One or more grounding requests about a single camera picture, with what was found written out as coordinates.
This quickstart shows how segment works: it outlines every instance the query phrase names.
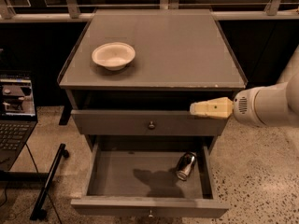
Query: robot vent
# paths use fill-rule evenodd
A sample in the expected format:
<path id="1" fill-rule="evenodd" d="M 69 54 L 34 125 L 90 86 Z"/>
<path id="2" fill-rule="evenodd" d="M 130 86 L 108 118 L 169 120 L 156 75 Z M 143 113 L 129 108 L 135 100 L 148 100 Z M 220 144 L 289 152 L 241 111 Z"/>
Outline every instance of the robot vent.
<path id="1" fill-rule="evenodd" d="M 247 99 L 242 97 L 239 100 L 239 111 L 244 115 L 247 111 Z"/>

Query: laptop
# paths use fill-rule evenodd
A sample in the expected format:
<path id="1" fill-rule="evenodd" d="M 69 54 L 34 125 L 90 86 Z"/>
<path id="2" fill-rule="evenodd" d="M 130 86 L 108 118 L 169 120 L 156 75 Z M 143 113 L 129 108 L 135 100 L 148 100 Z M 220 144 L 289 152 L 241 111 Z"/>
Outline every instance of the laptop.
<path id="1" fill-rule="evenodd" d="M 9 171 L 37 124 L 30 72 L 0 70 L 0 171 Z"/>

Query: black wall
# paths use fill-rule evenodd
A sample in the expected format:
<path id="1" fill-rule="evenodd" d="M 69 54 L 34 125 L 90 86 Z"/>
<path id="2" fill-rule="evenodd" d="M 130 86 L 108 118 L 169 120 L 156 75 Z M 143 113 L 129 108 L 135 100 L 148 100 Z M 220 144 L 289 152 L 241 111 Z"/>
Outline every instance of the black wall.
<path id="1" fill-rule="evenodd" d="M 0 69 L 30 70 L 37 105 L 63 105 L 57 84 L 85 22 L 0 23 Z M 220 21 L 249 80 L 248 88 L 275 84 L 299 42 L 299 21 Z"/>

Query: floor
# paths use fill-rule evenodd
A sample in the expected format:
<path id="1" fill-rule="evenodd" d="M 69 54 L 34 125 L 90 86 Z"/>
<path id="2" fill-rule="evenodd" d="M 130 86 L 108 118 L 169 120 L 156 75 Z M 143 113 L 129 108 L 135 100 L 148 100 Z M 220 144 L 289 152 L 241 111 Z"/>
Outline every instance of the floor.
<path id="1" fill-rule="evenodd" d="M 218 219 L 171 217 L 87 217 L 70 205 L 81 195 L 91 152 L 73 122 L 59 126 L 61 107 L 38 108 L 39 122 L 28 141 L 39 172 L 47 172 L 61 143 L 70 153 L 62 159 L 50 197 L 62 223 L 299 223 L 299 132 L 295 128 L 251 128 L 229 118 L 211 153 L 212 174 L 221 202 L 230 210 Z M 14 171 L 35 171 L 27 148 Z M 48 215 L 29 221 L 39 191 L 7 189 L 7 203 L 0 208 L 0 223 L 59 223 L 46 199 Z M 0 190 L 0 203 L 5 199 Z"/>

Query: laptop keyboard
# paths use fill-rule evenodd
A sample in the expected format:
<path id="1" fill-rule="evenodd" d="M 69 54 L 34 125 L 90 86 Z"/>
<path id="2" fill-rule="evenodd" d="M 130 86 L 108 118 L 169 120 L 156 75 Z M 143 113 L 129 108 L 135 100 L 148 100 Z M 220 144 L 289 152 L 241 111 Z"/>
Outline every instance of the laptop keyboard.
<path id="1" fill-rule="evenodd" d="M 0 123 L 0 150 L 17 150 L 28 129 L 27 124 Z"/>

